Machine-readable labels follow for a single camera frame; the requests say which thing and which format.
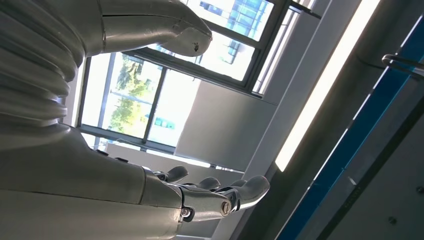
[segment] fluorescent light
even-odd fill
[[[185,157],[181,157],[181,156],[175,156],[175,155],[163,153],[163,152],[160,152],[160,151],[154,151],[154,150],[148,149],[148,150],[146,150],[146,153],[153,154],[153,155],[156,155],[156,156],[161,156],[161,157],[168,158],[168,159],[181,161],[181,162],[184,162],[186,164],[196,165],[196,166],[199,166],[199,167],[204,167],[204,168],[210,168],[211,167],[211,165],[207,162],[197,161],[197,160],[193,160],[193,159],[185,158]]]
[[[281,171],[284,171],[289,164],[379,2],[380,0],[362,0],[356,9],[275,160]]]

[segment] blue stripe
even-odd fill
[[[420,18],[398,55],[419,62],[424,57],[423,43],[424,21]],[[298,237],[408,79],[408,74],[394,69],[383,73],[372,95],[297,206],[278,240],[294,240]]]

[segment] window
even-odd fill
[[[132,145],[132,144],[128,144],[128,143],[124,143],[124,142],[119,142],[119,141],[113,141],[113,140],[109,140],[103,137],[98,137],[98,136],[94,136],[94,135],[90,135],[87,133],[81,133],[82,137],[84,138],[85,142],[87,143],[88,147],[93,149],[93,150],[100,150],[105,152],[107,149],[107,145],[108,144],[115,144],[115,145],[119,145],[122,147],[126,147],[129,149],[134,149],[134,150],[140,150],[139,146],[136,145]]]
[[[271,46],[269,54],[265,60],[263,68],[259,74],[259,77],[253,87],[253,92],[258,94],[264,94],[270,78],[273,76],[276,64],[280,60],[280,56],[283,53],[284,47],[286,46],[287,40],[292,33],[293,27],[296,24],[299,14],[292,10],[289,10],[285,15],[284,20],[278,30],[277,36],[274,43]]]
[[[148,140],[176,147],[195,101],[200,79],[167,70]]]
[[[172,152],[200,80],[120,52],[88,62],[78,123],[87,144],[104,150],[107,143],[129,142]]]
[[[314,7],[316,0],[293,0],[293,2],[298,3],[308,9],[312,9]]]
[[[197,57],[187,57],[174,52],[163,50],[164,48],[156,44],[148,46],[151,49],[160,51],[176,58],[195,63],[208,70],[229,76],[236,81],[242,81],[255,49],[251,46],[235,41],[227,36],[213,32],[213,41],[207,51]]]
[[[231,30],[232,28],[228,27],[227,21],[228,19],[234,18],[234,16],[237,17],[238,14],[240,14],[240,11],[243,11],[244,15],[249,16],[252,19],[255,19],[257,12],[260,12],[260,21],[263,24],[266,24],[274,6],[273,3],[270,3],[266,0],[206,0],[200,1],[200,3],[196,0],[188,0],[182,2],[185,3],[191,10],[193,10],[193,12],[195,12],[199,17]],[[259,40],[261,38],[262,32],[263,28],[261,31],[258,31],[258,33],[252,38],[254,40]]]
[[[94,56],[91,66],[82,124],[142,138],[162,68],[122,53]]]

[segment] window frame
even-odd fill
[[[165,52],[161,52],[155,49],[150,49],[148,47],[122,52],[123,54],[129,55],[130,57],[137,58],[143,61],[148,61],[162,67],[159,83],[154,95],[153,103],[150,109],[150,114],[148,117],[146,129],[143,134],[143,138],[101,128],[103,124],[103,118],[105,115],[108,94],[111,89],[110,85],[111,85],[113,64],[115,61],[116,53],[110,54],[109,65],[108,65],[108,69],[106,73],[106,83],[103,90],[103,97],[102,97],[98,124],[97,126],[82,124],[84,104],[85,104],[85,99],[87,95],[87,86],[88,86],[88,79],[89,79],[90,66],[91,66],[91,57],[88,57],[84,63],[84,67],[82,70],[83,79],[82,79],[81,97],[80,97],[80,104],[78,109],[76,128],[79,129],[82,133],[96,136],[95,144],[99,144],[100,138],[105,138],[112,141],[132,144],[132,145],[140,147],[142,150],[155,150],[155,151],[164,152],[168,154],[174,154],[175,147],[148,140],[148,136],[151,131],[152,124],[154,124],[153,120],[155,117],[155,111],[158,106],[159,96],[162,91],[162,86],[165,81],[167,70],[174,70],[174,71],[189,75],[191,77],[201,79],[203,81],[218,84],[223,87],[226,87],[226,88],[229,88],[244,94],[261,98],[262,97],[261,95],[253,92],[253,88],[255,86],[255,83],[258,80],[262,67],[264,66],[265,60],[268,56],[271,46],[274,43],[276,35],[280,29],[280,26],[288,10],[291,9],[298,13],[305,12],[316,18],[321,19],[319,15],[313,13],[307,7],[300,5],[299,3],[296,3],[292,0],[267,0],[267,1],[270,3],[273,3],[274,6],[269,14],[269,18],[263,28],[262,35],[258,41],[248,36],[237,33],[231,29],[228,29],[225,26],[220,26],[216,23],[203,19],[203,21],[212,31],[232,39],[231,42],[236,41],[241,44],[245,44],[247,46],[254,48],[252,59],[247,67],[244,78],[241,81],[236,80],[227,75],[220,74],[215,71],[206,69],[200,65],[197,65],[196,63],[179,59],[173,55],[169,55]]]

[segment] white wall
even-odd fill
[[[175,154],[244,171],[275,109],[258,98],[202,82]]]

